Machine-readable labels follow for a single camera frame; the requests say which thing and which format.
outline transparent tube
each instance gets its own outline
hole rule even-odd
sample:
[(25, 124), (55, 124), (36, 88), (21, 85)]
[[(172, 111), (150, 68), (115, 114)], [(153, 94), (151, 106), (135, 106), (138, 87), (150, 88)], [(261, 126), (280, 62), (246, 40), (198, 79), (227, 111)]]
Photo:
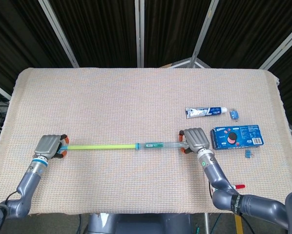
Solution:
[(156, 149), (156, 148), (182, 148), (188, 147), (186, 142), (145, 142), (138, 143), (139, 149)]

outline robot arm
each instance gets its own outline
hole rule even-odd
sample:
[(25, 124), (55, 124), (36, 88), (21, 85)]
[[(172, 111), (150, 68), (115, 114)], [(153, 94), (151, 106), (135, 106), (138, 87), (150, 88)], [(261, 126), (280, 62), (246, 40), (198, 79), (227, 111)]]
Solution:
[(40, 139), (33, 160), (17, 187), (17, 193), (21, 195), (17, 200), (6, 200), (0, 204), (0, 226), (6, 218), (24, 218), (31, 208), (31, 200), (41, 176), (48, 166), (48, 161), (54, 157), (62, 158), (66, 152), (57, 153), (62, 143), (69, 143), (67, 135), (44, 135)]
[(197, 153), (210, 184), (218, 189), (213, 193), (212, 202), (220, 210), (232, 211), (237, 215), (247, 214), (277, 224), (292, 233), (292, 194), (286, 199), (286, 207), (279, 201), (254, 195), (240, 195), (229, 183), (214, 153), (209, 150), (209, 141), (201, 128), (181, 131), (186, 137), (190, 150)]

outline toothpaste cap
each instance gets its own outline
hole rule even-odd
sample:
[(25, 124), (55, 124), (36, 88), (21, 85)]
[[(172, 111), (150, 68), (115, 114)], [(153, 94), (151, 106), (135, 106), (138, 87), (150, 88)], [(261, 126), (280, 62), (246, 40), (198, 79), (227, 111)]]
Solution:
[(226, 107), (221, 107), (221, 113), (226, 113), (228, 109)]

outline woven fabric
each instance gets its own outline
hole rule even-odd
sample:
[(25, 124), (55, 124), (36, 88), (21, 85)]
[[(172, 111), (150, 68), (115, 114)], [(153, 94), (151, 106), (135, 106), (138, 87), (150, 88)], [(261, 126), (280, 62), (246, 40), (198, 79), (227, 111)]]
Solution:
[[(201, 127), (258, 124), (264, 145), (215, 151), (242, 194), (284, 202), (292, 191), (292, 139), (277, 89), (263, 70), (26, 69), (10, 101), (0, 137), (0, 202), (15, 191), (42, 135), (67, 134), (70, 144), (177, 141)], [(186, 119), (185, 107), (238, 110)], [(53, 159), (30, 213), (219, 212), (196, 155), (179, 150), (69, 151)]]

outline oreo box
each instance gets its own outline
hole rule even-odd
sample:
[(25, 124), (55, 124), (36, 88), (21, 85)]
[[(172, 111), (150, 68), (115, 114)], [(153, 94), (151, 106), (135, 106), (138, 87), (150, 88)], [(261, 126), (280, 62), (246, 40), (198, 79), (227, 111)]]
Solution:
[(258, 125), (216, 127), (211, 130), (215, 150), (258, 147), (263, 139)]

